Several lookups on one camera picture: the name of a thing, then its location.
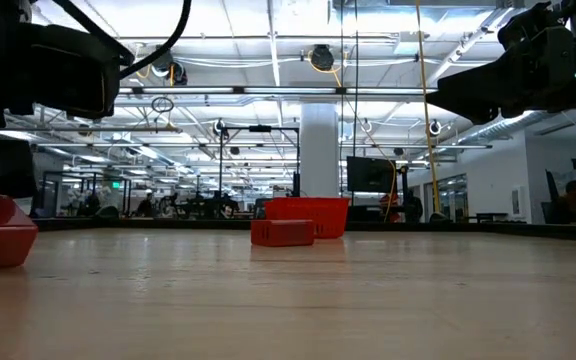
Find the monitor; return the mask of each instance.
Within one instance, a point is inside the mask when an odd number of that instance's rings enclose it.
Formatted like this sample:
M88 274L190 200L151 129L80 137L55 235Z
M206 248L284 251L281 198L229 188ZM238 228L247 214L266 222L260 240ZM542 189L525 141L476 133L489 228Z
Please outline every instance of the monitor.
M347 163L348 191L390 193L395 174L388 160L349 156Z

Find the wooden table surface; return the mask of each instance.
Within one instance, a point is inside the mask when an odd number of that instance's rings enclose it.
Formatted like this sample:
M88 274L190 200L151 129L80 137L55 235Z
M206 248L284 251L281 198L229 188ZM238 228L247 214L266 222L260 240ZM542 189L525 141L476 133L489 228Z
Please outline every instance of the wooden table surface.
M576 242L44 233L0 271L0 359L576 360Z

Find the red plastic bin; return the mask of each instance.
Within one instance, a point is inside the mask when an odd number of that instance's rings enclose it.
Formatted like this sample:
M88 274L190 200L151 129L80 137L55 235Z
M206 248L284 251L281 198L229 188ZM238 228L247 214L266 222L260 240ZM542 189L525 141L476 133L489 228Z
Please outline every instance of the red plastic bin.
M315 238L336 239L346 231L349 198L274 198L266 202L268 220L312 220Z
M250 241L261 246L309 246L315 242L310 220L255 220Z

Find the red basket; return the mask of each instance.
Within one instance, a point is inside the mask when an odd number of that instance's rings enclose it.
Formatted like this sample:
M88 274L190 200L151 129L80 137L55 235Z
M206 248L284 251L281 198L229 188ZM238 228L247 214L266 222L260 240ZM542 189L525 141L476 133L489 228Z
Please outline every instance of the red basket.
M266 202L268 220L312 220L317 239L336 239L346 231L348 198L274 198Z

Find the white pillar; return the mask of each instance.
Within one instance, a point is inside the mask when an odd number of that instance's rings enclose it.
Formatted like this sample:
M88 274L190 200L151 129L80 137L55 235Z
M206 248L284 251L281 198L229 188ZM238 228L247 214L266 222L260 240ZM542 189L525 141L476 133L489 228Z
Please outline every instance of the white pillar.
M339 121L335 104L302 104L301 195L339 197Z

